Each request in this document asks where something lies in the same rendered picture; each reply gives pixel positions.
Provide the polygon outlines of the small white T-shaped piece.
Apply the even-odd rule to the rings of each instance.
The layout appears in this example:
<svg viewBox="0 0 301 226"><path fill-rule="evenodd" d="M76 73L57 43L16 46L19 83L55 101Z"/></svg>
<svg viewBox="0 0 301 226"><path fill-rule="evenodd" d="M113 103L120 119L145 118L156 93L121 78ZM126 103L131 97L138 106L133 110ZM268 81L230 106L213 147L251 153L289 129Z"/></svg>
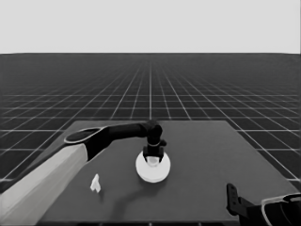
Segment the small white T-shaped piece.
<svg viewBox="0 0 301 226"><path fill-rule="evenodd" d="M97 193L99 193L101 191L101 185L100 185L100 181L99 181L99 175L96 174L94 176L94 178L92 179L91 185L90 185L90 189L92 191L96 191Z"/></svg>

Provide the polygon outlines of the large thick white disc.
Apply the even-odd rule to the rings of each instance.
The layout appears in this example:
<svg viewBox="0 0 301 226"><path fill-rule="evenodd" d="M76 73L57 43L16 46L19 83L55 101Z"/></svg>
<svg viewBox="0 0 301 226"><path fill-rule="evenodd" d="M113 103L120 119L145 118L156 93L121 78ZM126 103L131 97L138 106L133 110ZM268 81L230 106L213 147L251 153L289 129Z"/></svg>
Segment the large thick white disc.
<svg viewBox="0 0 301 226"><path fill-rule="evenodd" d="M160 183L170 173L171 162L167 153L164 153L162 163L158 157L149 156L149 163L146 163L143 153L140 153L135 160L135 169L139 177L148 183Z"/></svg>

